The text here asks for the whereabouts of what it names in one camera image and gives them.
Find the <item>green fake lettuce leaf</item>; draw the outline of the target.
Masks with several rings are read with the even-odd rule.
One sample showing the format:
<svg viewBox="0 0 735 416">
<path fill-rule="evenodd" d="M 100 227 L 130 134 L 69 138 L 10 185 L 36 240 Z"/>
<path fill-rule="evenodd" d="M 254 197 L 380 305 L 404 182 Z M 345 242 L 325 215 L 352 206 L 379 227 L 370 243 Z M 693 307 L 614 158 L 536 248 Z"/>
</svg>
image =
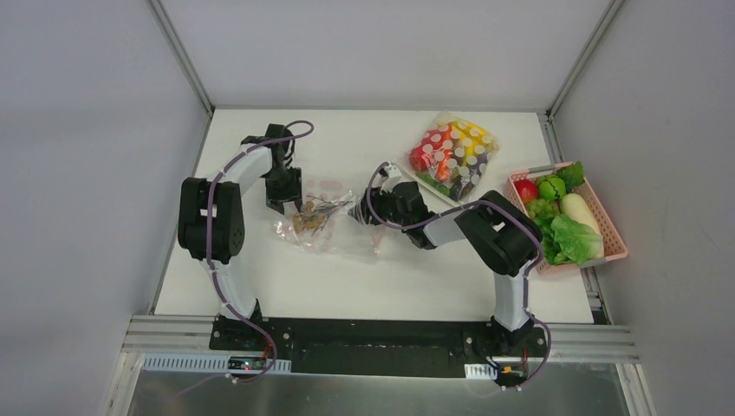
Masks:
<svg viewBox="0 0 735 416">
<path fill-rule="evenodd" d="M 579 161 L 558 169 L 555 175 L 565 184 L 566 192 L 572 192 L 585 183 L 584 166 Z"/>
</svg>

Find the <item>green fake watermelon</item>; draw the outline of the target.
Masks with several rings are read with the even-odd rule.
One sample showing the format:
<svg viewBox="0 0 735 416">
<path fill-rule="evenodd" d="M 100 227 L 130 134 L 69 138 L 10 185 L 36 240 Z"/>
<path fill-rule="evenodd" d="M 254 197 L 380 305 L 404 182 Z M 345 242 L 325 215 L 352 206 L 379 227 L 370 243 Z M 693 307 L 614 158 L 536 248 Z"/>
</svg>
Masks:
<svg viewBox="0 0 735 416">
<path fill-rule="evenodd" d="M 567 194 L 565 182 L 555 174 L 543 176 L 536 180 L 539 198 L 555 202 Z"/>
</svg>

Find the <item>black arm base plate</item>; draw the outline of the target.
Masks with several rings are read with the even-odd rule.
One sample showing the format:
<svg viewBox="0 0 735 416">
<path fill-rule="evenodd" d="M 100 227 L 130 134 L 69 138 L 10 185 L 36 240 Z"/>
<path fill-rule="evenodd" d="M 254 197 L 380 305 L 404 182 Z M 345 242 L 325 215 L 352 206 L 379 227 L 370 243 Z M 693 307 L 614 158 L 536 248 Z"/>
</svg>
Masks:
<svg viewBox="0 0 735 416">
<path fill-rule="evenodd" d="M 423 322 L 264 318 L 252 326 L 214 319 L 209 348 L 270 352 L 294 374 L 464 378 L 472 366 L 488 376 L 496 363 L 542 358 L 547 336 L 533 328 L 511 340 L 490 322 Z"/>
</svg>

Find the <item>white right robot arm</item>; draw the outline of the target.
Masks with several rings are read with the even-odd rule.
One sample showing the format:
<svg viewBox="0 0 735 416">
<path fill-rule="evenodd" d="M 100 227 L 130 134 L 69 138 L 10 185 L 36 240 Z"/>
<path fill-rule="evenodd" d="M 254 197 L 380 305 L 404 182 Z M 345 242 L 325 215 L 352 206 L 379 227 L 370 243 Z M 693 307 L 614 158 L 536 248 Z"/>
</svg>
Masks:
<svg viewBox="0 0 735 416">
<path fill-rule="evenodd" d="M 392 225 L 422 250 L 467 241 L 494 275 L 493 347 L 505 355 L 524 347 L 534 326 L 527 276 L 539 258 L 542 232 L 503 195 L 489 191 L 466 207 L 437 213 L 416 183 L 401 182 L 390 191 L 368 188 L 350 215 L 363 224 Z"/>
</svg>

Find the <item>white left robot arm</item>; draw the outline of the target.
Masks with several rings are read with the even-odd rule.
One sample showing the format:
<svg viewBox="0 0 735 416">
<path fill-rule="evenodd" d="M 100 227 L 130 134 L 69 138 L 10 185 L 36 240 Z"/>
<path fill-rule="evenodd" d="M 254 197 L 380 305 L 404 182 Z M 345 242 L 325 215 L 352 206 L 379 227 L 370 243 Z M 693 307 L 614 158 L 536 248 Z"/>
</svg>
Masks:
<svg viewBox="0 0 735 416">
<path fill-rule="evenodd" d="M 210 276 L 221 315 L 238 320 L 231 339 L 243 350 L 258 348 L 264 338 L 263 325 L 251 319 L 258 299 L 239 258 L 247 237 L 243 196 L 262 181 L 271 210 L 284 214 L 287 208 L 302 207 L 302 171 L 292 165 L 301 137 L 292 129 L 298 124 L 269 124 L 263 135 L 243 139 L 217 170 L 185 179 L 180 189 L 179 246 Z"/>
</svg>

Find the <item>red fake pomegranate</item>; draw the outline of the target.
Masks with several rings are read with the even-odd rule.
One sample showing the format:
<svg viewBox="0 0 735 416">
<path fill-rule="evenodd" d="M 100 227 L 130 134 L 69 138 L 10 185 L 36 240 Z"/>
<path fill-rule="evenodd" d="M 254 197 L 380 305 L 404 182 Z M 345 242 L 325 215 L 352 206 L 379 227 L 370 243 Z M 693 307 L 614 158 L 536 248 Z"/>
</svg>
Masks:
<svg viewBox="0 0 735 416">
<path fill-rule="evenodd" d="M 537 185 L 529 179 L 520 179 L 513 183 L 518 197 L 524 205 L 539 198 Z"/>
</svg>

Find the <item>brown fake longan bunch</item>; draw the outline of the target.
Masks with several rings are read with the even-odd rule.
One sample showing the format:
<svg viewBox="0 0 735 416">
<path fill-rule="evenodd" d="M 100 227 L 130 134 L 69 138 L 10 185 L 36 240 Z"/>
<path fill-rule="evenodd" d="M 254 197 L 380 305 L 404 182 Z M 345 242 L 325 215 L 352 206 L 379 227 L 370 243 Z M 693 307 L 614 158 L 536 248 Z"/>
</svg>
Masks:
<svg viewBox="0 0 735 416">
<path fill-rule="evenodd" d="M 296 234 L 311 231 L 315 234 L 322 230 L 328 221 L 343 207 L 344 201 L 331 201 L 321 197 L 311 197 L 302 204 L 301 209 L 292 215 L 292 227 Z"/>
</svg>

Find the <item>clear zip top bag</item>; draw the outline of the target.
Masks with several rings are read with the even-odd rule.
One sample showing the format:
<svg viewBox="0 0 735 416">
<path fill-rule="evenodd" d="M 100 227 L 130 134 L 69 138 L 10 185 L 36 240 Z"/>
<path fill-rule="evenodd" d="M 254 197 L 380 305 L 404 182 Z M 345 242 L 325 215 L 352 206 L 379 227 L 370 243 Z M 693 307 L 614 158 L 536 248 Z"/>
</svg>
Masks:
<svg viewBox="0 0 735 416">
<path fill-rule="evenodd" d="M 354 181 L 306 175 L 302 180 L 302 205 L 288 205 L 271 229 L 282 241 L 304 252 L 367 262 L 380 254 L 385 228 L 358 219 L 359 207 Z"/>
</svg>

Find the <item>white fake radish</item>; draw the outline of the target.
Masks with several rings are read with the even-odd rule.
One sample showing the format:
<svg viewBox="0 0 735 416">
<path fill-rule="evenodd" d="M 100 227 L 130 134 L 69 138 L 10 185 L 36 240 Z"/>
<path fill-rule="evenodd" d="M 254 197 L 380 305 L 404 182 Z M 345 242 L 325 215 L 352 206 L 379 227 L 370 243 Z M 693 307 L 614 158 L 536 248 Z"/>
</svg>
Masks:
<svg viewBox="0 0 735 416">
<path fill-rule="evenodd" d="M 568 193 L 562 197 L 560 210 L 562 214 L 567 215 L 574 221 L 590 227 L 599 237 L 602 236 L 600 226 L 595 220 L 593 212 L 579 194 Z"/>
</svg>

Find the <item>green fake cabbage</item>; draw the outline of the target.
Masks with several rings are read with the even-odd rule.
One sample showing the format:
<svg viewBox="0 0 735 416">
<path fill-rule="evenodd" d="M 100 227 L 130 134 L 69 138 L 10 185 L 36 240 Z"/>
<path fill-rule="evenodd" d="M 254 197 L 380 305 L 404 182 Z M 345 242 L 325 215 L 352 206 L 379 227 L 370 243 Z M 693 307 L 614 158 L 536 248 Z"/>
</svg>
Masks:
<svg viewBox="0 0 735 416">
<path fill-rule="evenodd" d="M 543 234 L 544 258 L 548 264 L 583 264 L 603 253 L 603 238 L 565 214 L 535 223 Z"/>
</svg>

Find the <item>green fake grapes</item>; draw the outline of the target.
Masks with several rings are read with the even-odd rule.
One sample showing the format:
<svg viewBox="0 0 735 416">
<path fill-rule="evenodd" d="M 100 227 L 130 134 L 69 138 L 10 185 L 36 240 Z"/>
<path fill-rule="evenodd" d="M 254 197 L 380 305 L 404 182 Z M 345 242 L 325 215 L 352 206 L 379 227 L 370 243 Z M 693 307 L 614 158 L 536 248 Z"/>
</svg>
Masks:
<svg viewBox="0 0 735 416">
<path fill-rule="evenodd" d="M 552 220 L 560 214 L 559 206 L 556 201 L 549 201 L 543 198 L 537 198 L 529 201 L 524 205 L 528 217 L 534 221 Z"/>
</svg>

